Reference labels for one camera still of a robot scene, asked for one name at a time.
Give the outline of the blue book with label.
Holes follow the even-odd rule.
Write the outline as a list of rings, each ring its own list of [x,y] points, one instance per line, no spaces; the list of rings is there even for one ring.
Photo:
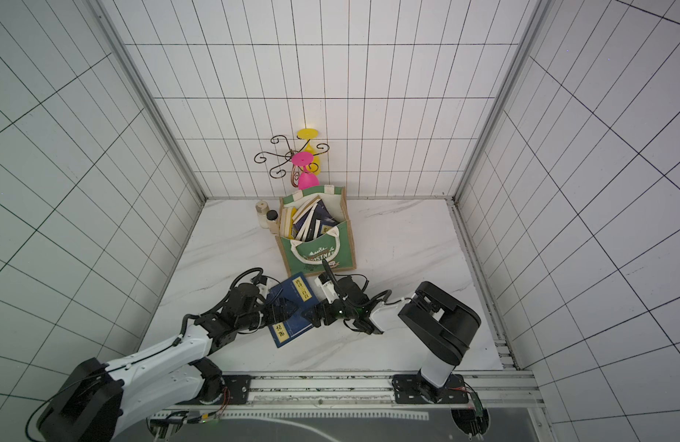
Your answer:
[[[295,302],[299,306],[298,311],[302,313],[312,311],[313,307],[320,302],[306,276],[301,273],[294,274],[271,288],[267,303],[272,304],[279,300]]]

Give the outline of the burlap Christmas canvas bag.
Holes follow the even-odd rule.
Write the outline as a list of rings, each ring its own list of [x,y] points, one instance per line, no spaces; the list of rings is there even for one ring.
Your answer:
[[[303,273],[313,276],[323,272],[323,262],[327,262],[333,270],[347,271],[356,268],[355,245],[350,219],[347,213],[347,193],[341,186],[319,185],[279,200],[279,215],[284,207],[295,207],[297,210],[306,201],[319,195],[334,208],[341,209],[346,221],[328,230],[325,235],[314,241],[296,241],[278,235],[277,246],[283,258],[287,273]]]

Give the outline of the blue book with text grid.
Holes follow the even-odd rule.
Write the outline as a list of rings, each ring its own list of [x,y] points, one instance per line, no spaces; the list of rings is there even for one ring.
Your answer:
[[[328,230],[331,230],[337,224],[338,222],[328,212],[325,203],[320,201],[313,210],[305,241],[314,241],[325,235]]]

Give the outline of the dark blue barcode book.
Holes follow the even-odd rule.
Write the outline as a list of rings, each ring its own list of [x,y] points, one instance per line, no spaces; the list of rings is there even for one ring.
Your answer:
[[[346,221],[345,215],[341,209],[334,208],[332,204],[325,202],[323,199],[316,208],[315,215],[317,215],[317,219],[320,222],[321,232],[323,234]]]

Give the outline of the dark blue portrait book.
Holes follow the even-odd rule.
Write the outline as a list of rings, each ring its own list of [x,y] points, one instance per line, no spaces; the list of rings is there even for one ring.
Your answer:
[[[294,239],[296,241],[306,241],[308,230],[311,227],[316,208],[322,202],[319,201],[312,209],[297,223],[294,223]]]

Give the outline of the dark bottom book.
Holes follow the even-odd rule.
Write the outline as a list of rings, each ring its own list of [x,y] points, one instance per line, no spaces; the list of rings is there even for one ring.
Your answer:
[[[314,195],[312,199],[306,201],[302,206],[298,208],[298,210],[294,213],[292,220],[294,223],[297,223],[299,220],[301,220],[311,209],[312,207],[317,204],[319,201],[321,201],[321,197],[319,195]]]

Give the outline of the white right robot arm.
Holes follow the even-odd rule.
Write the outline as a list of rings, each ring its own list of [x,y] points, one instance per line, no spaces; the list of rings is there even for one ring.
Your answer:
[[[474,389],[453,373],[482,324],[473,309],[429,281],[407,297],[391,300],[388,289],[370,298],[351,276],[337,278],[327,260],[322,264],[318,281],[325,299],[302,313],[313,327],[343,322],[349,331],[366,335],[409,330],[428,349],[416,374],[392,377],[396,403],[478,402]]]

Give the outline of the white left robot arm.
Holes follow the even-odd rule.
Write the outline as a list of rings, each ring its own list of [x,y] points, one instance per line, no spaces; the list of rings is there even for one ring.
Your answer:
[[[131,425],[186,401],[216,403],[226,393],[214,353],[239,334],[284,322],[292,312],[282,298],[293,285],[253,267],[205,312],[183,316],[180,331],[159,344],[101,362],[90,358],[36,409],[24,433],[33,441],[110,441]]]

